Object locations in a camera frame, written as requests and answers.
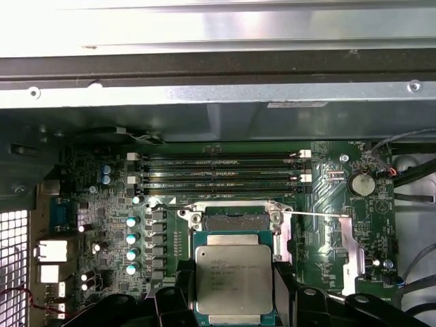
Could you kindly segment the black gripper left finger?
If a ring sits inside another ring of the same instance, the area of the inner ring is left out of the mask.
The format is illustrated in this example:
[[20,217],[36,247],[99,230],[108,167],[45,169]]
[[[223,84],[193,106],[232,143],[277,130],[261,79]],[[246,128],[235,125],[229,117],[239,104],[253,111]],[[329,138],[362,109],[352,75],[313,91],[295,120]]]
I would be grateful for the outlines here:
[[173,286],[151,290],[136,300],[127,294],[113,294],[83,309],[65,326],[197,326],[190,298],[193,296],[196,264],[181,260]]

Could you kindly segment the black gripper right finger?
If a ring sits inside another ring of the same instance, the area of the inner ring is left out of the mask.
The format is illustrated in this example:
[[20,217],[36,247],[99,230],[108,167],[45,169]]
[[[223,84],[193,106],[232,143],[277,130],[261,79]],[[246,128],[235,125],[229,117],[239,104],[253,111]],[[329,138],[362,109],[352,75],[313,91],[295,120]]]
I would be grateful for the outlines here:
[[311,285],[302,285],[289,262],[275,262],[275,307],[284,326],[426,326],[417,309],[401,310],[401,296],[433,287],[433,275],[402,287],[392,305],[376,296],[357,293],[339,299]]

